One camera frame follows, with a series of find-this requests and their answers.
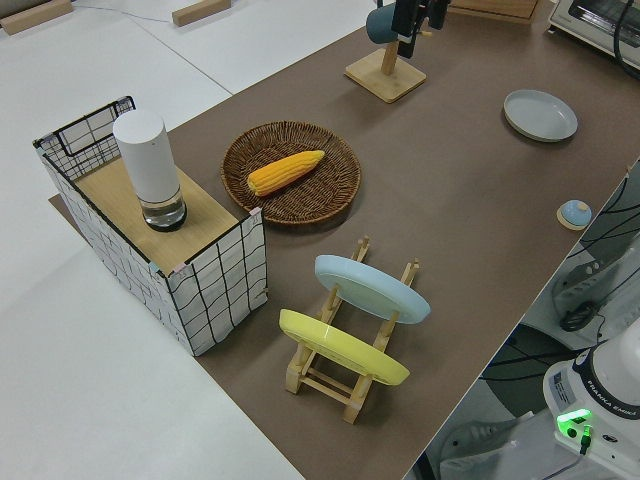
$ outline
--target light blue plate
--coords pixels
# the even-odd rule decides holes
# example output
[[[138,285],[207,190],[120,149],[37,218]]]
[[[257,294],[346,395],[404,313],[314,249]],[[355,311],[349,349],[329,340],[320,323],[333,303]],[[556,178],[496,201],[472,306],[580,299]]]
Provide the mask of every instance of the light blue plate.
[[[364,263],[335,255],[316,257],[316,277],[351,305],[380,318],[398,312],[398,323],[419,323],[431,307],[415,290],[400,280]]]
[[[504,101],[504,114],[515,130],[540,142],[559,142],[578,129],[571,107],[538,90],[516,90]]]

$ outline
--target mug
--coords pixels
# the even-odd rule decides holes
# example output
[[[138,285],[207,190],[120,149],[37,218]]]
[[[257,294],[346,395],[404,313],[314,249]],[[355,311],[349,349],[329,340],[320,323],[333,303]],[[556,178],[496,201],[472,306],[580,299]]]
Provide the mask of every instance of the mug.
[[[398,39],[398,34],[391,30],[395,7],[395,3],[390,3],[376,8],[367,16],[367,35],[373,43],[391,43]]]

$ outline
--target yellow corn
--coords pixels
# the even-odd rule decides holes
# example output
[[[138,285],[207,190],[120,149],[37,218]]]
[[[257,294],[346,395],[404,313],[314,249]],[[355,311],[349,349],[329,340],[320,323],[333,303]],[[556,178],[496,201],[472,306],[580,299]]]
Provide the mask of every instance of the yellow corn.
[[[247,185],[259,197],[269,195],[313,170],[322,157],[323,150],[290,155],[251,172],[247,177]]]

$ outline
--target brown tabletop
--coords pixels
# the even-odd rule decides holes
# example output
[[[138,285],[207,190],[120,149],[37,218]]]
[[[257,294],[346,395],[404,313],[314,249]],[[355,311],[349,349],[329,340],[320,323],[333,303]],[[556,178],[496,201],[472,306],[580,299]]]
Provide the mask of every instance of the brown tabletop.
[[[547,33],[550,8],[544,2],[532,26],[449,15],[410,61],[426,83],[394,104],[343,75],[377,48],[359,30],[170,132],[178,165],[234,214],[242,211],[219,166],[256,125],[321,125],[361,162],[344,223],[267,229],[269,301],[198,358],[306,478],[401,478],[578,240],[557,208],[577,198],[597,211],[636,160],[640,84],[609,57]],[[568,103],[575,136],[545,144],[511,129],[502,104],[523,88]],[[348,256],[364,234],[368,263],[391,275],[421,260],[414,288],[433,311],[422,324],[399,325],[389,344],[411,375],[398,387],[374,385],[349,425],[329,397],[285,391],[295,343],[278,312],[315,314],[326,294],[315,257]],[[334,325],[372,341],[377,324],[361,316],[343,306]]]

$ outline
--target wicker plate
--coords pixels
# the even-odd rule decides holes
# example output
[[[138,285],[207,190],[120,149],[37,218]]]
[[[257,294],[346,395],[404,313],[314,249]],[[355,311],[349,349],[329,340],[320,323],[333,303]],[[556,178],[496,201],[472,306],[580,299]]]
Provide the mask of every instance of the wicker plate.
[[[266,197],[247,186],[254,170],[304,150],[324,150],[318,166]],[[360,186],[360,163],[331,131],[300,122],[274,122],[238,137],[221,166],[222,182],[231,198],[247,211],[261,207],[265,220],[287,226],[312,225],[345,211]]]

